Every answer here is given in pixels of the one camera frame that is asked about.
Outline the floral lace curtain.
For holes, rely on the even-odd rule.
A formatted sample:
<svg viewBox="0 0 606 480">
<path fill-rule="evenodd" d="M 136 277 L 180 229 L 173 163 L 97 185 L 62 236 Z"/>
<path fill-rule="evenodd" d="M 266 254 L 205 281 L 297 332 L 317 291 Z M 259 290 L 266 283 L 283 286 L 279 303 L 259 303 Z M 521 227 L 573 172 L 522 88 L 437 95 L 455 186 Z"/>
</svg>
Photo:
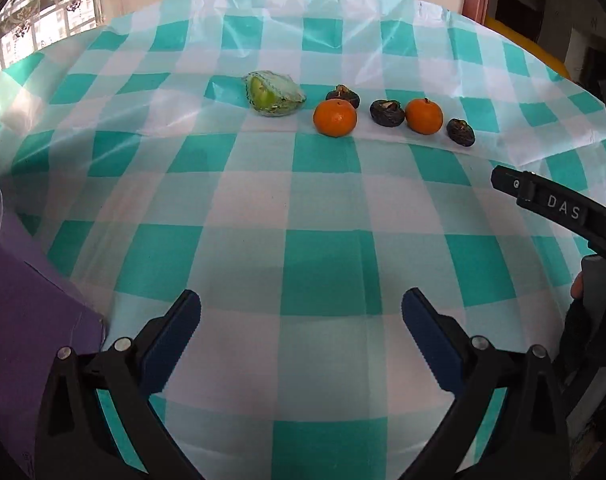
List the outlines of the floral lace curtain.
<svg viewBox="0 0 606 480">
<path fill-rule="evenodd" d="M 7 0 L 0 8 L 0 72 L 105 21 L 114 0 Z"/>
</svg>

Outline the purple cardboard box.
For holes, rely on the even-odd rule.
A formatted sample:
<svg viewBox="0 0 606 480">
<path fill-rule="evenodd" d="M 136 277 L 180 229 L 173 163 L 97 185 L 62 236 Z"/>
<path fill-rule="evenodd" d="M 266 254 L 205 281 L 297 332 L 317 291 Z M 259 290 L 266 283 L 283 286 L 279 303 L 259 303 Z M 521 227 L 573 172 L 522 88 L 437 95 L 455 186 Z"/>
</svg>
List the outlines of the purple cardboard box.
<svg viewBox="0 0 606 480">
<path fill-rule="evenodd" d="M 99 350 L 104 322 L 48 261 L 18 216 L 0 222 L 0 440 L 34 476 L 38 411 L 53 359 Z"/>
</svg>

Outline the yellow chair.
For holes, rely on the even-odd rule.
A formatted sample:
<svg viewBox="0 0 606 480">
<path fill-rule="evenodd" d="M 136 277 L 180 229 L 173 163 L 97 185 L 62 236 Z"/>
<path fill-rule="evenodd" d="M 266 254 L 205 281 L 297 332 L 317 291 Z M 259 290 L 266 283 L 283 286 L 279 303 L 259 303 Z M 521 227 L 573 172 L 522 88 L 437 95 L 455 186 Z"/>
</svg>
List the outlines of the yellow chair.
<svg viewBox="0 0 606 480">
<path fill-rule="evenodd" d="M 507 25 L 502 24 L 500 21 L 497 21 L 495 18 L 491 18 L 490 16 L 486 16 L 484 25 L 487 28 L 492 29 L 494 32 L 497 32 L 497 34 L 501 34 L 501 36 L 508 38 L 525 51 L 530 52 L 531 55 L 534 55 L 535 58 L 538 58 L 539 61 L 546 64 L 550 70 L 554 70 L 556 73 L 566 79 L 571 78 L 571 75 L 563 62 L 547 52 L 541 46 L 538 46 L 538 44 L 536 44 L 536 42 L 533 40 L 526 38 L 525 36 L 519 34 L 519 32 L 516 32 Z"/>
</svg>

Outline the orange mandarin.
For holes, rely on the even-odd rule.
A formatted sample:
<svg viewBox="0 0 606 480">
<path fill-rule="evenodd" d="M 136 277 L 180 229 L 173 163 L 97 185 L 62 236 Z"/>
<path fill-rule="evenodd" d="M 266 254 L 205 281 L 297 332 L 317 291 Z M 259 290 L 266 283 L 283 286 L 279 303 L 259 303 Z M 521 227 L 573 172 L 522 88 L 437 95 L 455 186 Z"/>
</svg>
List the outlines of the orange mandarin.
<svg viewBox="0 0 606 480">
<path fill-rule="evenodd" d="M 357 110 L 350 102 L 330 99 L 320 102 L 314 110 L 313 124 L 324 136 L 342 138 L 357 125 Z"/>
<path fill-rule="evenodd" d="M 437 133 L 444 122 L 441 108 L 428 98 L 409 101 L 405 115 L 408 128 L 424 136 Z"/>
</svg>

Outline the green fruit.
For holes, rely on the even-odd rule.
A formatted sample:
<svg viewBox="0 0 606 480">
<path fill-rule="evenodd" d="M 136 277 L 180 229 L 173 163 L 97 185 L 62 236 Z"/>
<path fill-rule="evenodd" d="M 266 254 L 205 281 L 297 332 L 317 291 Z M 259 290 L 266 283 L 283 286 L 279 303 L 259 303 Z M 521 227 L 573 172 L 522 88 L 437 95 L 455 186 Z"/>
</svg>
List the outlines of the green fruit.
<svg viewBox="0 0 606 480">
<path fill-rule="evenodd" d="M 243 82 L 249 105 L 262 116 L 286 117 L 306 102 L 301 87 L 287 75 L 256 70 L 245 75 Z"/>
</svg>

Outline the teal checkered plastic tablecloth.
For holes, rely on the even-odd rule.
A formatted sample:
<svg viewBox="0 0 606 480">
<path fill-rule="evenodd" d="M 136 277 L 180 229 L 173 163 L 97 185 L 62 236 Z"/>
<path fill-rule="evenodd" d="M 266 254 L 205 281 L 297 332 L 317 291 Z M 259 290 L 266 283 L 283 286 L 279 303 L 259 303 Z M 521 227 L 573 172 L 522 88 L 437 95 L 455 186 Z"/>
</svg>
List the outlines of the teal checkered plastic tablecloth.
<svg viewBox="0 0 606 480">
<path fill-rule="evenodd" d="M 257 114 L 256 70 L 306 102 Z M 342 138 L 313 124 L 337 84 L 361 98 Z M 431 136 L 370 117 L 422 98 Z M 209 479 L 397 478 L 452 401 L 407 289 L 498 348 L 556 348 L 588 247 L 495 191 L 499 164 L 606 206 L 606 110 L 417 0 L 164 0 L 0 73 L 4 199 L 109 338 L 200 296 L 153 405 Z"/>
</svg>

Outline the dark mushroom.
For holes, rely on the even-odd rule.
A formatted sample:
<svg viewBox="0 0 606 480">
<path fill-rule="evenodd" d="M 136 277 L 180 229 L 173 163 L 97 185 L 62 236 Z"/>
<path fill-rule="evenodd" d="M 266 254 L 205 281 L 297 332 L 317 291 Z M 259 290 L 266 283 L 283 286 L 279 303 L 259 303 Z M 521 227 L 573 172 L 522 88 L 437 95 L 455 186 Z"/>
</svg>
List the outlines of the dark mushroom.
<svg viewBox="0 0 606 480">
<path fill-rule="evenodd" d="M 405 110 L 399 101 L 376 100 L 370 104 L 371 119 L 379 126 L 394 128 L 405 122 Z"/>
<path fill-rule="evenodd" d="M 446 125 L 448 138 L 464 148 L 471 148 L 475 143 L 475 133 L 472 127 L 462 119 L 451 119 Z"/>
<path fill-rule="evenodd" d="M 343 100 L 349 102 L 355 110 L 361 105 L 361 98 L 358 94 L 344 84 L 337 84 L 335 88 L 330 90 L 326 94 L 326 100 Z"/>
</svg>

